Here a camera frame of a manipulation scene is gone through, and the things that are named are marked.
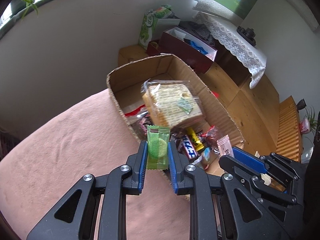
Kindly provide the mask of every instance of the metal screw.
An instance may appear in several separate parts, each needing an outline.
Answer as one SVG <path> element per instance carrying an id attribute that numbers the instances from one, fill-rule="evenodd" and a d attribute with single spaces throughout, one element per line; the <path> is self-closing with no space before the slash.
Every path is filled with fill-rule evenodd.
<path id="1" fill-rule="evenodd" d="M 187 165 L 186 169 L 187 169 L 187 171 L 194 171 L 196 169 L 196 166 L 189 164 L 189 165 Z"/>
<path id="2" fill-rule="evenodd" d="M 121 171 L 128 171 L 128 170 L 130 170 L 130 166 L 129 166 L 129 165 L 122 165 L 122 166 L 120 167 L 120 170 L 121 170 Z"/>
<path id="3" fill-rule="evenodd" d="M 92 178 L 93 178 L 92 174 L 86 174 L 83 176 L 84 181 L 90 181 L 92 180 Z"/>
<path id="4" fill-rule="evenodd" d="M 233 176 L 232 176 L 231 174 L 229 174 L 229 173 L 225 173 L 225 174 L 223 174 L 223 178 L 224 178 L 225 180 L 232 180 L 232 179 L 233 179 Z"/>

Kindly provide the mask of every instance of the maroon box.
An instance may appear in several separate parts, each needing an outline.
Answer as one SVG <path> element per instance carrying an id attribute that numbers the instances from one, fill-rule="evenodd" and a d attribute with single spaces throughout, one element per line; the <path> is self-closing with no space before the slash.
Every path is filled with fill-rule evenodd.
<path id="1" fill-rule="evenodd" d="M 206 51 L 210 50 L 211 58 L 208 58 L 189 44 L 171 35 L 170 33 L 174 30 L 178 30 L 180 33 L 186 34 L 185 39 L 193 40 L 198 46 L 203 47 Z M 178 27 L 163 32 L 160 40 L 149 42 L 147 48 L 147 54 L 149 56 L 160 55 L 160 53 L 171 53 L 181 58 L 196 72 L 202 73 L 209 70 L 214 62 L 216 52 L 217 50 L 215 48 L 208 46 L 203 41 Z"/>

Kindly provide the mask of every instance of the green candy wrapper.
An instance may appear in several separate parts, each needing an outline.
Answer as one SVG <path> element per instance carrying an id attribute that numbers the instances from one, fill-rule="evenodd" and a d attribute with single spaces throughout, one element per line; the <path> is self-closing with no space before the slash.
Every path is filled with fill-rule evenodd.
<path id="1" fill-rule="evenodd" d="M 168 143 L 170 129 L 157 125 L 148 125 L 148 170 L 166 170 L 169 167 Z"/>

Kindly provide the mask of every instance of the lace cloth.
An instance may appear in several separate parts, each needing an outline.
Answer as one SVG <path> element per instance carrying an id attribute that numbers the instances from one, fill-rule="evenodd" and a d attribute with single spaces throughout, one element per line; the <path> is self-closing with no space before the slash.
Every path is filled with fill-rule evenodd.
<path id="1" fill-rule="evenodd" d="M 248 68 L 251 73 L 250 89 L 254 88 L 264 74 L 267 57 L 257 46 L 253 47 L 237 33 L 237 27 L 221 18 L 199 12 L 196 23 L 207 26 L 212 36 L 218 40 L 232 55 Z"/>

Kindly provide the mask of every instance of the white wall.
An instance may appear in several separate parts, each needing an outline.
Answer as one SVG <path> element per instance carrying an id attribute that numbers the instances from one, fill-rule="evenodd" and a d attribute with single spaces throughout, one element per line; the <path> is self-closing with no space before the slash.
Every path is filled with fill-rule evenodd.
<path id="1" fill-rule="evenodd" d="M 244 20 L 253 28 L 257 46 L 267 55 L 266 75 L 279 93 L 280 101 L 292 95 L 320 110 L 320 38 L 286 0 L 258 0 Z M 300 111 L 300 118 L 305 111 Z M 312 133 L 308 138 L 313 141 Z M 304 138 L 305 149 L 311 142 Z"/>
<path id="2" fill-rule="evenodd" d="M 182 20 L 195 0 L 54 0 L 0 40 L 0 126 L 24 138 L 106 88 L 118 51 L 138 43 L 144 12 L 171 4 Z"/>

